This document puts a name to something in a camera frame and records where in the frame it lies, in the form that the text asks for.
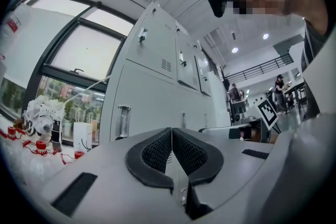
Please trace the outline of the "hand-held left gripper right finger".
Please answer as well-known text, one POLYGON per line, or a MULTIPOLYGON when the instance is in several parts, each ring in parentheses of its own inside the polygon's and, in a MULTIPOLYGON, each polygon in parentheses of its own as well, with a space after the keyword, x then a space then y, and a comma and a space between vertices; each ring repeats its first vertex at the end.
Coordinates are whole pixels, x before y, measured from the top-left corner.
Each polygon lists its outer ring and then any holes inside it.
POLYGON ((173 153, 188 176, 185 213, 195 220, 217 211, 247 185, 272 148, 224 132, 173 128, 173 153))

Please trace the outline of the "black mezzanine railing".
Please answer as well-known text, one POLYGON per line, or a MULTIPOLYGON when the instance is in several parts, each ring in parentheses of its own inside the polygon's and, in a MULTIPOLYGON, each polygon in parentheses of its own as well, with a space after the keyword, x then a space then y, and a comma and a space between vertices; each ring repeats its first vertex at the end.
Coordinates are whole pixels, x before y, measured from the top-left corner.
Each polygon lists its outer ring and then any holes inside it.
POLYGON ((238 73, 228 74, 228 75, 226 75, 225 78, 230 83, 238 83, 238 82, 242 82, 244 80, 248 80, 248 79, 260 76, 262 74, 266 74, 266 73, 271 72, 273 70, 277 70, 277 69, 282 68, 286 65, 289 65, 293 62, 294 62, 294 60, 292 59, 290 54, 287 53, 287 54, 282 55, 278 58, 269 60, 267 62, 261 63, 259 65, 254 66, 254 67, 251 67, 251 68, 245 69, 243 71, 240 71, 238 73))

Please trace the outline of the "white paper bag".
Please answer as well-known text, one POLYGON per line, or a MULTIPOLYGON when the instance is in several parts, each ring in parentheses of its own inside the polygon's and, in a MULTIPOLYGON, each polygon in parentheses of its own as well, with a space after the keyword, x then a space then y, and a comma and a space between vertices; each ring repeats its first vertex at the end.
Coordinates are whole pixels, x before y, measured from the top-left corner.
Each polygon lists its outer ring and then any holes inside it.
POLYGON ((92 149, 92 124, 80 119, 80 110, 75 113, 75 122, 73 123, 73 147, 74 151, 84 153, 92 149))

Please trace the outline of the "white refrigerator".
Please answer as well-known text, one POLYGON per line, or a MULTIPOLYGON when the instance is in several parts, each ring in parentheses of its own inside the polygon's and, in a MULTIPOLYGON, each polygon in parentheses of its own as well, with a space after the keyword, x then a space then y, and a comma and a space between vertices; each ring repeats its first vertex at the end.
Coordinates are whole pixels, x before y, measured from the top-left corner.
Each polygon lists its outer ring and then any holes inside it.
POLYGON ((230 112, 228 111, 228 94, 220 79, 211 71, 207 74, 211 98, 213 102, 214 125, 212 127, 231 126, 230 112))

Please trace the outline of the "clear water jug red cap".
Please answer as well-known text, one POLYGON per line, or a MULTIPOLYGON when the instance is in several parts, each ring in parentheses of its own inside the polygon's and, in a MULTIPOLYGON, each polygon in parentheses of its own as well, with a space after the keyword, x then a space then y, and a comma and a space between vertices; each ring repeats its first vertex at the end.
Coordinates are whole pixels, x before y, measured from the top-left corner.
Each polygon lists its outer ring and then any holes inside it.
POLYGON ((85 153, 83 151, 75 151, 73 155, 61 153, 60 158, 61 158, 62 163, 64 165, 67 165, 67 164, 73 163, 75 160, 84 156, 84 154, 85 153))
POLYGON ((0 149, 4 155, 14 155, 23 149, 20 135, 12 126, 9 126, 7 130, 0 128, 0 149))
POLYGON ((22 147, 22 161, 26 176, 34 180, 43 180, 56 173, 60 167, 57 152, 48 148, 45 141, 27 140, 22 143, 22 147))

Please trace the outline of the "large clear dispenser water bottle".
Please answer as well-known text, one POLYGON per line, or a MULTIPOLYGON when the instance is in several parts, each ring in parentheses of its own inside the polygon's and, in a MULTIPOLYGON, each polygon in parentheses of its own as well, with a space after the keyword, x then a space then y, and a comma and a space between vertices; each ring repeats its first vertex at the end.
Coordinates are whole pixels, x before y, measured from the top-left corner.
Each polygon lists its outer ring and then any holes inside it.
POLYGON ((19 4, 7 13, 0 24, 0 63, 5 67, 9 64, 9 53, 14 50, 18 36, 31 21, 32 11, 27 4, 19 4))

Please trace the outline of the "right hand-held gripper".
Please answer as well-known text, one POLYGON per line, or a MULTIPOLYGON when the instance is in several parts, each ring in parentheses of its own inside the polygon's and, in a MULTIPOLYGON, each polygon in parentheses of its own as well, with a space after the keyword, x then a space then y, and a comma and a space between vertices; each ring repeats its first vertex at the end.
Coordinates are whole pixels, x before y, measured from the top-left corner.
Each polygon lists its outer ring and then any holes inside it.
POLYGON ((269 143, 271 130, 278 121, 278 115, 268 100, 261 100, 242 114, 240 125, 203 128, 199 132, 217 135, 226 139, 269 143))

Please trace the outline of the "black window frame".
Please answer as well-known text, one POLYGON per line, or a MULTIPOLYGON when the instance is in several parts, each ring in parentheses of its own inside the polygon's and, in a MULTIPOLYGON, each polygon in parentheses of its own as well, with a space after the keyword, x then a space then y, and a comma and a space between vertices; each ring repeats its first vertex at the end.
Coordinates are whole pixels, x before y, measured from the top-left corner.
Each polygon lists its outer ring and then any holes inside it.
POLYGON ((28 103, 46 95, 65 103, 62 126, 66 144, 73 143, 78 109, 80 119, 92 124, 93 144, 99 144, 113 62, 133 24, 101 2, 21 0, 7 13, 21 3, 31 7, 32 17, 9 53, 8 67, 0 63, 4 75, 0 113, 11 121, 23 119, 28 103), (70 72, 75 68, 84 73, 70 72))

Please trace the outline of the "person's grey t-shirt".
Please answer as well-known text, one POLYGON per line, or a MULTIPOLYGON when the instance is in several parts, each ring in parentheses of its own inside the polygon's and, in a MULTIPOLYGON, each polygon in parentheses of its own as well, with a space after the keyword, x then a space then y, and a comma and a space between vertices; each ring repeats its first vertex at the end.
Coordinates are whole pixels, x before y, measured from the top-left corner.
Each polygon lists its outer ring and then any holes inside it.
POLYGON ((336 112, 336 20, 324 35, 305 23, 301 70, 305 83, 307 110, 303 120, 321 112, 336 112))

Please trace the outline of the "black thermos bottle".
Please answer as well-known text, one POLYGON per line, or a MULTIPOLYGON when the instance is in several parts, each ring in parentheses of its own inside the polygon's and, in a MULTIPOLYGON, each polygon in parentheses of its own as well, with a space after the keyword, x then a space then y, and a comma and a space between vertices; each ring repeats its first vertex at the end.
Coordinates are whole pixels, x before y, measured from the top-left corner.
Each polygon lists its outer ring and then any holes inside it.
POLYGON ((62 152, 61 143, 62 143, 62 137, 61 137, 61 131, 60 131, 60 121, 59 120, 53 120, 52 125, 52 131, 51 131, 51 142, 53 150, 57 153, 62 152))

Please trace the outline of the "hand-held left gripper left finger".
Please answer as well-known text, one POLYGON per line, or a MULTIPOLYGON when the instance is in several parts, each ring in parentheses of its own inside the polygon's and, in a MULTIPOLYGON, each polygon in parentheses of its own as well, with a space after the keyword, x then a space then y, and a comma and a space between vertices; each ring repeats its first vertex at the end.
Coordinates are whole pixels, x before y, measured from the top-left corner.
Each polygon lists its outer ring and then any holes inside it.
POLYGON ((41 214, 50 224, 187 224, 162 172, 171 140, 166 127, 85 153, 41 189, 41 214))

